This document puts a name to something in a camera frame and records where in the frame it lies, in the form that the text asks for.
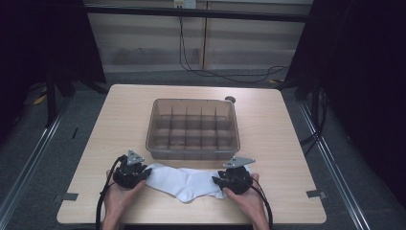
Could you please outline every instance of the metal bracket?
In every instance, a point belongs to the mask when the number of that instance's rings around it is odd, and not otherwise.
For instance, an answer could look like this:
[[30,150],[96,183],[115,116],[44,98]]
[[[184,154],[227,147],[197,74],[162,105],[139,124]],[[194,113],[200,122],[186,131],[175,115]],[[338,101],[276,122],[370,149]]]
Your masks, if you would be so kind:
[[75,201],[78,198],[79,194],[70,194],[66,193],[64,195],[55,195],[53,202],[61,203],[63,200],[72,200]]
[[143,162],[145,160],[146,159],[144,157],[137,154],[133,149],[130,149],[128,151],[128,157],[127,157],[127,165],[128,166],[141,163],[141,162]]
[[235,169],[240,166],[248,165],[251,163],[254,163],[255,159],[252,158],[244,158],[244,157],[235,157],[233,156],[233,159],[231,159],[229,162],[223,164],[223,167],[226,169]]
[[318,190],[307,191],[306,193],[307,193],[308,198],[314,198],[314,197],[319,197],[320,199],[327,198],[327,195],[325,192],[319,192]]

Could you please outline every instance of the human hand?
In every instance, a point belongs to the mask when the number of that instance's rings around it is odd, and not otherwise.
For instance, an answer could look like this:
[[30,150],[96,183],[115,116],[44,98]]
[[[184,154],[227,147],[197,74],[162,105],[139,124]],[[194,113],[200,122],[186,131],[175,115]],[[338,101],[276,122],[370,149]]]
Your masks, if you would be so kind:
[[[259,182],[259,175],[251,174],[251,177]],[[253,186],[259,190],[259,184],[254,181]],[[242,195],[236,195],[228,188],[224,188],[223,192],[234,201],[242,213],[247,216],[253,223],[254,230],[269,230],[269,224],[266,219],[263,201],[259,194],[250,188]]]
[[119,229],[120,218],[124,214],[125,210],[131,204],[134,199],[145,186],[146,181],[142,180],[133,189],[126,189],[116,184],[111,176],[107,190],[107,194],[104,198],[105,218],[102,224],[103,230]]

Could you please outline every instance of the white cloth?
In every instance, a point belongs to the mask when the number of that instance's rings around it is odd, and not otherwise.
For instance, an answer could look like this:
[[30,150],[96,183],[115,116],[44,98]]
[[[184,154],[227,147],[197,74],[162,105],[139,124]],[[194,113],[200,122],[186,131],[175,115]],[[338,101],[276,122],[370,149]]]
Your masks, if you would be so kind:
[[159,163],[150,164],[147,169],[152,169],[148,186],[176,196],[182,202],[190,202],[199,196],[226,197],[212,180],[212,176],[219,177],[218,172],[175,169]]

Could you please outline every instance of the plastic box compartment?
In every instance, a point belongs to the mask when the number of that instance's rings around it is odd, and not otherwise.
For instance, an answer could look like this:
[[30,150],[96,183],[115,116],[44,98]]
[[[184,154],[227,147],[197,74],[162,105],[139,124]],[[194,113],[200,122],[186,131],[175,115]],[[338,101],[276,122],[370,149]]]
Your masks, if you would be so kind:
[[229,160],[239,151],[234,103],[157,99],[146,147],[154,159]]

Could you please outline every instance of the metal rail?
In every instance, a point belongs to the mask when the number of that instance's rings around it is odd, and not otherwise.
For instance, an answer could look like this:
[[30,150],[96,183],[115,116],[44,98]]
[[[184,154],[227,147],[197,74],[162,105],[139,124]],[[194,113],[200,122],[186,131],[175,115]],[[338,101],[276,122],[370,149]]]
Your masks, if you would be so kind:
[[12,213],[14,212],[15,208],[18,205],[18,202],[23,196],[24,191],[27,188],[28,183],[30,182],[30,179],[33,177],[35,169],[37,168],[46,148],[51,142],[51,139],[53,138],[57,127],[59,126],[61,117],[65,113],[68,103],[68,99],[65,99],[62,104],[62,108],[60,109],[60,112],[56,116],[54,122],[50,126],[45,128],[30,158],[27,160],[27,164],[24,166],[20,175],[18,175],[18,178],[15,180],[14,184],[9,190],[9,193],[3,200],[3,203],[0,206],[0,230],[6,229]]
[[[314,133],[316,131],[316,127],[314,126],[310,110],[308,109],[307,105],[301,103],[301,110],[304,114],[305,121],[307,122],[308,127],[310,128],[311,132]],[[343,201],[350,213],[352,220],[354,221],[355,227],[360,230],[369,230],[370,226],[364,216],[362,209],[359,207],[358,202],[355,199],[355,196],[352,194],[350,187],[348,186],[346,179],[341,174],[340,168],[338,167],[337,163],[334,160],[334,157],[328,148],[326,140],[323,136],[319,138],[317,141],[317,145],[319,147],[319,151],[322,154],[327,168],[331,173],[331,176],[337,186],[338,192],[343,198]]]
[[124,7],[99,4],[84,4],[83,6],[74,6],[67,4],[31,4],[39,10],[71,11],[71,12],[92,12],[92,13],[111,13],[111,14],[132,14],[132,15],[157,15],[157,16],[183,16],[183,17],[205,17],[205,18],[224,18],[224,19],[244,19],[260,21],[281,21],[281,22],[309,22],[309,21],[332,21],[333,18],[314,17],[301,14],[284,13],[263,13],[263,12],[245,12],[245,11],[212,11],[195,9],[175,9],[175,8],[140,8]]

